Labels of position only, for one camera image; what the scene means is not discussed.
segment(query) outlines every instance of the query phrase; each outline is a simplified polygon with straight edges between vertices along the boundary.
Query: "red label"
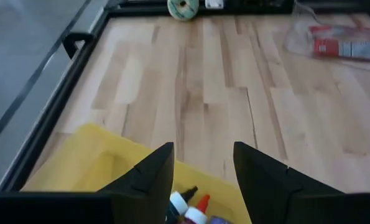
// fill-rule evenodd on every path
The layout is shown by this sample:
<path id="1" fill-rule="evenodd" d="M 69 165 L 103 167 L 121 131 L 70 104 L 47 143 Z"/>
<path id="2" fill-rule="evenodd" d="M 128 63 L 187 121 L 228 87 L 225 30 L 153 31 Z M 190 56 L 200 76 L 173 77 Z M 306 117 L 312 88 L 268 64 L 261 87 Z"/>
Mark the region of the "red label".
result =
<path id="1" fill-rule="evenodd" d="M 338 56 L 340 46 L 335 39 L 315 39 L 313 52 L 318 55 Z"/>

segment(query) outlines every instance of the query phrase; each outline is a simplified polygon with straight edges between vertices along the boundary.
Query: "yellow tray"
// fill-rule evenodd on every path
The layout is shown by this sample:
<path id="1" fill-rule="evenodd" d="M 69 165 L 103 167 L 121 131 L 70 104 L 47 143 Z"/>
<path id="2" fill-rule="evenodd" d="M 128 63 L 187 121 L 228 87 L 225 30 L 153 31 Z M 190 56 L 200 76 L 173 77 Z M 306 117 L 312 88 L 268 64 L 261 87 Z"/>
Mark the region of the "yellow tray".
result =
<path id="1" fill-rule="evenodd" d="M 26 183 L 23 191 L 94 192 L 117 179 L 150 154 L 150 149 L 86 124 L 72 134 Z M 195 205 L 204 194 L 211 199 L 207 216 L 233 223 L 251 223 L 240 189 L 223 180 L 175 161 L 173 189 L 179 192 L 197 185 L 189 202 Z"/>

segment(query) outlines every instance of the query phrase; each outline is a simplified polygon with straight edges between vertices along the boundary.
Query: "red bottle cap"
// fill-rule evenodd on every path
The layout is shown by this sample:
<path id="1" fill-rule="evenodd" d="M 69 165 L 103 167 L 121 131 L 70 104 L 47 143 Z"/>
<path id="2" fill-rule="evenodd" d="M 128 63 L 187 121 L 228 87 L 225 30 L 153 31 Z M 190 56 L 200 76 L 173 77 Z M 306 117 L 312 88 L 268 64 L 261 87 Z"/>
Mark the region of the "red bottle cap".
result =
<path id="1" fill-rule="evenodd" d="M 208 200 L 210 199 L 210 195 L 205 195 L 197 204 L 196 208 L 199 209 L 199 211 L 205 213 L 205 210 L 208 206 Z"/>

